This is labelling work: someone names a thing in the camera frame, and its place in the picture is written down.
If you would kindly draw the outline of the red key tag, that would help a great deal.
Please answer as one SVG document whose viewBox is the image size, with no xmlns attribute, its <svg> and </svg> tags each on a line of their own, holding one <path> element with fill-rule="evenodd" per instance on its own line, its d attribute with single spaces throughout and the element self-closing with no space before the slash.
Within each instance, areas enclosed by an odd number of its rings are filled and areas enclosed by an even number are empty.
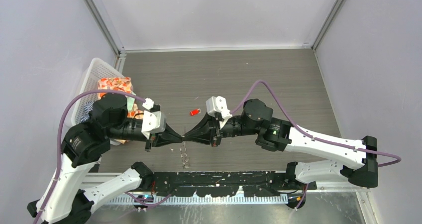
<svg viewBox="0 0 422 224">
<path fill-rule="evenodd" d="M 201 113 L 200 109 L 195 109 L 195 110 L 190 111 L 190 116 L 195 116 L 195 115 L 198 115 L 200 113 Z"/>
</svg>

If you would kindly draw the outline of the orange floral cloth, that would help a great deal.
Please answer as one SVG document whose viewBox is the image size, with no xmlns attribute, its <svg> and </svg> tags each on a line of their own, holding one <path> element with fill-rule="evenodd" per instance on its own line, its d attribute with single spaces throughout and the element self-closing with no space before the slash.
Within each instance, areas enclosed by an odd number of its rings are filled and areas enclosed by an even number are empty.
<svg viewBox="0 0 422 224">
<path fill-rule="evenodd" d="M 130 77 L 101 78 L 97 82 L 97 88 L 99 90 L 115 90 L 135 94 Z M 135 98 L 127 97 L 127 110 L 129 118 L 143 119 L 144 111 L 138 108 Z"/>
</svg>

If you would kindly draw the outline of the blue striped cloth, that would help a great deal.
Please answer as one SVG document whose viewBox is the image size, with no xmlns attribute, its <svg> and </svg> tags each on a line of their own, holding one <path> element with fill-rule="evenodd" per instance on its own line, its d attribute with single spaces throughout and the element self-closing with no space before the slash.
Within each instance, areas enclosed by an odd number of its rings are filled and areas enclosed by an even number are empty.
<svg viewBox="0 0 422 224">
<path fill-rule="evenodd" d="M 90 119 L 90 112 L 93 110 L 94 102 L 88 102 L 83 105 L 83 114 L 80 119 L 80 122 L 86 122 Z"/>
</svg>

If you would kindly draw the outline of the white plastic basket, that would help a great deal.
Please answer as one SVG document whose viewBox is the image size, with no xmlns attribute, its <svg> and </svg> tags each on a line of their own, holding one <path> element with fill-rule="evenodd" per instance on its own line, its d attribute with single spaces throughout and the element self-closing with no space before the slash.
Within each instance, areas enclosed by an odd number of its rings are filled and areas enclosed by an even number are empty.
<svg viewBox="0 0 422 224">
<path fill-rule="evenodd" d="M 102 59 L 94 58 L 89 67 L 82 74 L 75 95 L 77 96 L 87 91 L 96 90 L 98 88 L 98 80 L 101 78 L 115 77 L 123 77 L 123 75 Z M 86 114 L 84 111 L 84 105 L 96 100 L 97 94 L 89 94 L 78 99 L 69 110 L 64 124 L 67 127 L 79 124 L 81 118 Z"/>
</svg>

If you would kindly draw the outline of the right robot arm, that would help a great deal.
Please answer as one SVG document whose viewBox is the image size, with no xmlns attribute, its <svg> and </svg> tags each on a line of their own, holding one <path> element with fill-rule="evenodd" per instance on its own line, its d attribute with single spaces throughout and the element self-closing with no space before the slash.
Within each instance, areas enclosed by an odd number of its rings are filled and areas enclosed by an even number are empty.
<svg viewBox="0 0 422 224">
<path fill-rule="evenodd" d="M 207 114 L 183 140 L 213 147 L 223 138 L 255 135 L 256 145 L 267 151 L 301 152 L 321 157 L 317 162 L 290 162 L 284 183 L 290 189 L 314 181 L 348 181 L 364 187 L 378 186 L 377 139 L 342 139 L 294 126 L 273 117 L 273 109 L 259 99 L 244 102 L 241 115 L 229 114 L 222 97 L 207 100 Z"/>
</svg>

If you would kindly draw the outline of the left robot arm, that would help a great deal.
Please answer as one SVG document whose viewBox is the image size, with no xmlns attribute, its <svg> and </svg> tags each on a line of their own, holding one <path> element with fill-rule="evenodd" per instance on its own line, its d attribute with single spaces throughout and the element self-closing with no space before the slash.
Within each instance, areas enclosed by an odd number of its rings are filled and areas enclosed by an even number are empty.
<svg viewBox="0 0 422 224">
<path fill-rule="evenodd" d="M 57 166 L 41 199 L 30 202 L 28 211 L 35 223 L 84 224 L 109 200 L 135 189 L 152 187 L 153 172 L 142 162 L 135 162 L 118 177 L 91 189 L 81 189 L 86 174 L 110 150 L 112 139 L 144 141 L 147 148 L 181 143 L 160 107 L 150 99 L 141 99 L 143 119 L 128 118 L 129 93 L 108 90 L 94 102 L 87 121 L 58 131 Z"/>
</svg>

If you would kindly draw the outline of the silver perforated keyring plate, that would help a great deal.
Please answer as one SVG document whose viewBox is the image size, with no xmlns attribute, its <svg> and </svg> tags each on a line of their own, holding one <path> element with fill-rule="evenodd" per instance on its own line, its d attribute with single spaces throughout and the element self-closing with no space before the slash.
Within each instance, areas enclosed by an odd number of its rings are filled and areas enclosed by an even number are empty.
<svg viewBox="0 0 422 224">
<path fill-rule="evenodd" d="M 179 148 L 181 160 L 182 160 L 182 168 L 183 169 L 189 169 L 190 168 L 190 161 L 187 154 L 187 146 L 186 142 L 182 141 L 182 145 Z"/>
</svg>

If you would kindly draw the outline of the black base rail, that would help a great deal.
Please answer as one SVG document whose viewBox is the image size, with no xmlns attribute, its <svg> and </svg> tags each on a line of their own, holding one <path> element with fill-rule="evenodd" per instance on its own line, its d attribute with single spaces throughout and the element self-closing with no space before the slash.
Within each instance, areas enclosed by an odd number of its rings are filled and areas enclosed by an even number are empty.
<svg viewBox="0 0 422 224">
<path fill-rule="evenodd" d="M 305 186 L 275 171 L 155 172 L 135 191 L 161 197 L 233 197 L 241 191 L 246 197 L 274 197 L 303 191 Z"/>
</svg>

